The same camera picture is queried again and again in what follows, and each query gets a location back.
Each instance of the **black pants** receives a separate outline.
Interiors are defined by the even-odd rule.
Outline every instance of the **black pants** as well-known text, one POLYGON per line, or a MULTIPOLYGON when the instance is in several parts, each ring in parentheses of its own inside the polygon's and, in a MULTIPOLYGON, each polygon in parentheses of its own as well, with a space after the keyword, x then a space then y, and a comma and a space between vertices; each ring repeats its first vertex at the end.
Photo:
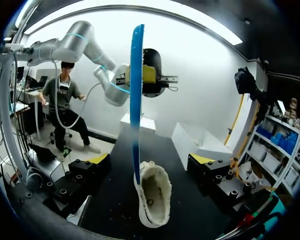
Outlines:
MULTIPOLYGON (((59 118, 64 126, 70 126, 72 125, 75 120, 78 118, 78 114, 76 114, 74 111, 68 109, 65 111, 58 111, 59 112, 59 118)), ((54 130, 54 138, 55 138, 55 146, 60 150, 63 151, 65 147, 64 138, 66 135, 66 130, 59 124, 57 119, 57 114, 55 111, 50 111, 49 113, 50 122, 55 127, 54 130)), ((87 125, 85 123, 85 120, 80 117, 79 120, 76 122, 76 124, 71 128, 72 130, 80 133, 80 136, 83 140, 84 145, 89 145, 90 141, 88 138, 88 129, 87 125)))

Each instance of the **white shoe upper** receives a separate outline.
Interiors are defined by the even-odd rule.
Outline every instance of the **white shoe upper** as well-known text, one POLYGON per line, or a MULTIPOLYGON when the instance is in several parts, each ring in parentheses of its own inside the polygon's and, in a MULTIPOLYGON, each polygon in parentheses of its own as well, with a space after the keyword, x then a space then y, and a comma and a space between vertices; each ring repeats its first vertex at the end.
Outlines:
POLYGON ((158 228, 168 223, 172 185, 163 167, 153 161, 140 164, 140 185, 134 176, 134 186, 139 195, 139 217, 148 228, 158 228))
POLYGON ((60 150, 57 150, 56 159, 58 159, 59 162, 61 162, 61 163, 64 162, 65 161, 64 153, 60 150))
POLYGON ((93 144, 89 144, 89 145, 84 145, 83 146, 86 150, 88 151, 91 151, 91 152, 94 152, 96 154, 100 154, 101 153, 101 150, 100 148, 98 148, 97 146, 93 145, 93 144))

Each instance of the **man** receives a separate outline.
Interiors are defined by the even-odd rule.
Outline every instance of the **man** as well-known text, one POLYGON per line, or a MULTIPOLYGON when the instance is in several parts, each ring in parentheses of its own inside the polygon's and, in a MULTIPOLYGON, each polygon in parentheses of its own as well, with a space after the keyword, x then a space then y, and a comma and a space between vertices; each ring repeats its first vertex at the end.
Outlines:
MULTIPOLYGON (((52 125, 55 127, 54 137, 55 137, 55 146, 58 149, 57 158, 59 161, 64 161, 64 148, 65 148, 65 134, 66 130, 59 124, 56 114, 55 106, 55 92, 56 92, 56 81, 57 81, 57 108, 59 113, 59 118, 62 124, 66 127, 72 125, 78 115, 70 109, 70 100, 71 97, 79 98, 80 100, 84 99, 86 96, 81 94, 77 84, 70 78, 70 72, 74 68, 74 63, 61 62, 61 74, 56 80, 53 77, 49 80, 44 86, 43 90, 39 94, 39 99, 42 103, 42 106, 46 106, 45 96, 49 96, 49 118, 52 125)), ((82 117, 79 118, 77 123, 71 128, 72 130, 80 133, 80 136, 83 140, 84 148, 92 150, 96 153, 100 153, 100 150, 92 146, 88 137, 87 125, 82 117)))

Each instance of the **yellow label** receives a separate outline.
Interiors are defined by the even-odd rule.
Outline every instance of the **yellow label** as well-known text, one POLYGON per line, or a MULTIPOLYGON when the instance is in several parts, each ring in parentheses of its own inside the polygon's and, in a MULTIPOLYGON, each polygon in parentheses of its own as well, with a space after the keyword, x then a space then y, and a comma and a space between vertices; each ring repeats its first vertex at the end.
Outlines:
POLYGON ((203 157, 203 156, 199 156, 197 154, 194 153, 190 153, 190 155, 200 164, 206 164, 208 162, 215 162, 216 160, 207 158, 207 157, 203 157))

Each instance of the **blue stick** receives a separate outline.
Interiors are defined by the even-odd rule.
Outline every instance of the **blue stick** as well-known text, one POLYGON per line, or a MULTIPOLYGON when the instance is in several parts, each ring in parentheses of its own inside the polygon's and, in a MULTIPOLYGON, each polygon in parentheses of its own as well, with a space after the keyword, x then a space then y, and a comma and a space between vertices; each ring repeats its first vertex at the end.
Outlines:
POLYGON ((133 30, 130 55, 130 125, 132 158, 135 179, 140 185, 140 147, 139 129, 142 98, 142 68, 143 68, 143 40, 145 25, 141 24, 133 30))

